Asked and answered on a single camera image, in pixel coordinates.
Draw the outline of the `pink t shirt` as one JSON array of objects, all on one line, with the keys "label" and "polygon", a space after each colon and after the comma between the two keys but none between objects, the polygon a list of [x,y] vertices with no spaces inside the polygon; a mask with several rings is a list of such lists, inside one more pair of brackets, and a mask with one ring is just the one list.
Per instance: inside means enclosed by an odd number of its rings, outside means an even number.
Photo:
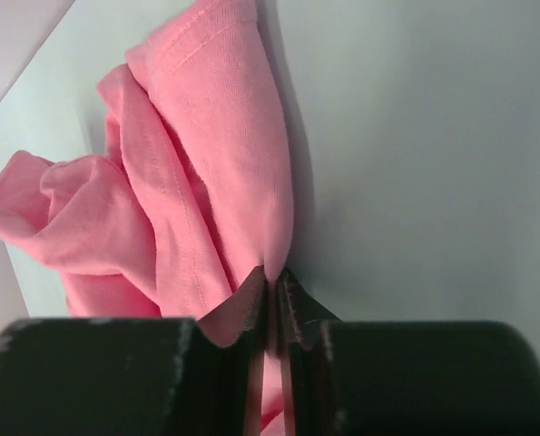
[{"label": "pink t shirt", "polygon": [[[289,140],[252,1],[198,1],[99,83],[105,154],[25,151],[0,173],[0,238],[56,270],[71,317],[200,320],[293,230]],[[264,352],[260,435],[285,431]]]}]

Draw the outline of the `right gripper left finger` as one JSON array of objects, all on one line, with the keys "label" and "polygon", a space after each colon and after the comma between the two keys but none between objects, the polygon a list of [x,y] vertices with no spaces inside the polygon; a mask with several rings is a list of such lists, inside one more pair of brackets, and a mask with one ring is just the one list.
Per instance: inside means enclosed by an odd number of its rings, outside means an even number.
[{"label": "right gripper left finger", "polygon": [[27,319],[0,332],[0,435],[257,435],[267,282],[192,318]]}]

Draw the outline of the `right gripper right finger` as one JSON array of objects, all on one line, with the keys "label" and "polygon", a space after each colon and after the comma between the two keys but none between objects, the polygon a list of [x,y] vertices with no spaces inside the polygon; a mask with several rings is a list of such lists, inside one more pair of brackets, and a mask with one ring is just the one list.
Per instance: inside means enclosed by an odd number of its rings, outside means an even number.
[{"label": "right gripper right finger", "polygon": [[540,435],[540,362],[501,322],[344,322],[284,270],[289,435]]}]

